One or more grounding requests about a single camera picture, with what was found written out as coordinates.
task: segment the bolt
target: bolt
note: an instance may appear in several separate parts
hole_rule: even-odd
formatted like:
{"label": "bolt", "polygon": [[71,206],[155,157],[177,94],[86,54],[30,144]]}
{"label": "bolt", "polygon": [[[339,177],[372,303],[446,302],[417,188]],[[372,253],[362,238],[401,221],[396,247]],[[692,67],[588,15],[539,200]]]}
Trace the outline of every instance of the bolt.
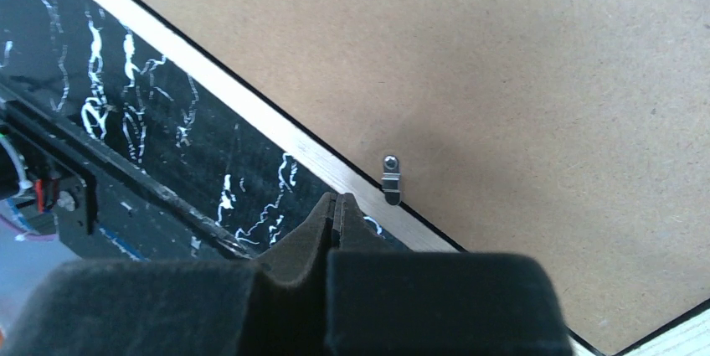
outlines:
{"label": "bolt", "polygon": [[59,192],[59,198],[57,199],[57,205],[64,210],[73,212],[76,209],[76,201],[74,197],[66,191]]}
{"label": "bolt", "polygon": [[397,167],[397,158],[392,155],[388,155],[384,158],[384,166],[389,170],[395,169]]}

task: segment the purple cable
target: purple cable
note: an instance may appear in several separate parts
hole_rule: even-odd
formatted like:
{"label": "purple cable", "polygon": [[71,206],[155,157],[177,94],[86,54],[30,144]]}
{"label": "purple cable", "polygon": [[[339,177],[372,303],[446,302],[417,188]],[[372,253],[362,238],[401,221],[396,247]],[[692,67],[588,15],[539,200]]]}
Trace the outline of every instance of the purple cable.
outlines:
{"label": "purple cable", "polygon": [[10,222],[9,219],[5,218],[5,216],[0,214],[0,224],[4,224],[7,226],[12,232],[14,232],[17,235],[21,235],[26,241],[55,241],[57,240],[57,234],[51,234],[51,235],[35,235],[29,232],[26,232],[19,227],[17,227],[14,223]]}

